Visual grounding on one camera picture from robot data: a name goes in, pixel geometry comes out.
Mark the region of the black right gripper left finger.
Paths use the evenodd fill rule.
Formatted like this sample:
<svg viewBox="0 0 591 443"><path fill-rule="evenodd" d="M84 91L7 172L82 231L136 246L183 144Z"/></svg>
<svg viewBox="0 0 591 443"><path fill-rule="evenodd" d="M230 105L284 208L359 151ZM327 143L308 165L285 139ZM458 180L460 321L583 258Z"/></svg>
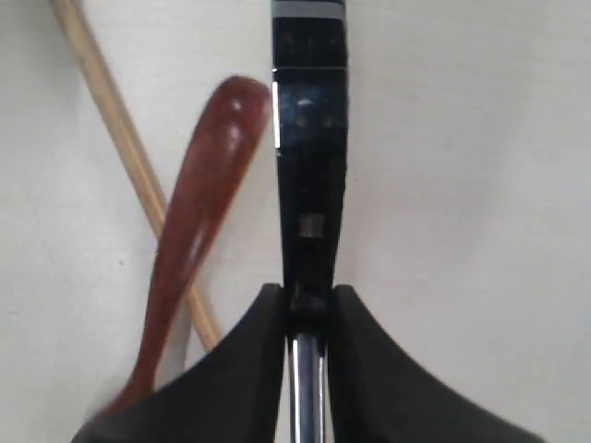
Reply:
<svg viewBox="0 0 591 443"><path fill-rule="evenodd" d="M183 376L81 429L77 443L231 443L275 439L286 307L265 284L225 338Z"/></svg>

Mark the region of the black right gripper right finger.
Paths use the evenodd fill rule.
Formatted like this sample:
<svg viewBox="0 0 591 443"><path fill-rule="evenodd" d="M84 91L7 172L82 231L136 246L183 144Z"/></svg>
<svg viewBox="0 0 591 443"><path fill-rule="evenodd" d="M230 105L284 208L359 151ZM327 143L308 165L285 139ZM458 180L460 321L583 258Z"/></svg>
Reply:
<svg viewBox="0 0 591 443"><path fill-rule="evenodd" d="M334 288L329 387L338 442L538 442L441 383L385 332L351 286Z"/></svg>

